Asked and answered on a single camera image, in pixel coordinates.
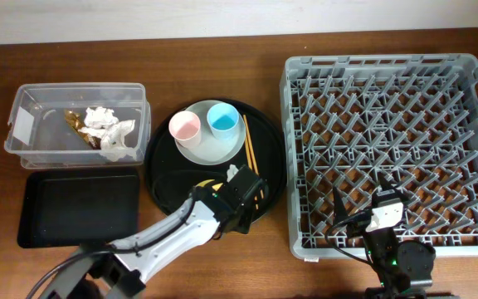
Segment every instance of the pink cup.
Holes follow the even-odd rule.
[[[192,149],[200,144],[200,119],[190,111],[180,111],[169,121],[169,133],[183,147]]]

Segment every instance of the cup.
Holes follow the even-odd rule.
[[[237,134],[239,112],[230,104],[219,103],[207,112],[207,122],[215,138],[227,140]]]
[[[192,149],[200,144],[200,119],[190,111],[180,111],[169,121],[169,133],[183,147]]]

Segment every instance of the food wrapper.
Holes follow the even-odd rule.
[[[93,137],[87,133],[80,132],[79,130],[84,128],[84,123],[80,120],[80,113],[64,110],[64,117],[66,118],[66,123],[73,128],[75,133],[77,133],[82,139],[91,146],[94,150],[100,150],[100,140]]]

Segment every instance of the gray dish rack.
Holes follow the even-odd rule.
[[[395,232],[437,256],[478,256],[478,61],[469,54],[289,58],[280,81],[290,250],[343,257],[324,240],[332,188],[366,208],[378,173],[409,195]],[[363,241],[329,241],[363,257]]]

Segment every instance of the crumpled tissue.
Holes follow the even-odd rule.
[[[86,109],[84,124],[86,127],[79,131],[100,138],[101,150],[124,150],[119,153],[100,153],[102,156],[113,162],[126,155],[136,159],[135,151],[126,151],[133,148],[124,144],[125,136],[134,130],[135,120],[119,121],[113,110],[97,107],[95,110]]]

